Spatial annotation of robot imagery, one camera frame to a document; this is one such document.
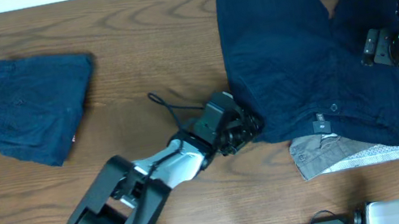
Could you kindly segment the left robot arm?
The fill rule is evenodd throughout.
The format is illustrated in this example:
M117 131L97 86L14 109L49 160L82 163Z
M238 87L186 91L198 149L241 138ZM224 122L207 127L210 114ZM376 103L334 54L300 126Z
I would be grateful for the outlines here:
M234 155L260 133L260 117L230 93L214 93L200 117L151 157L111 157L66 224L156 224L170 193L217 154Z

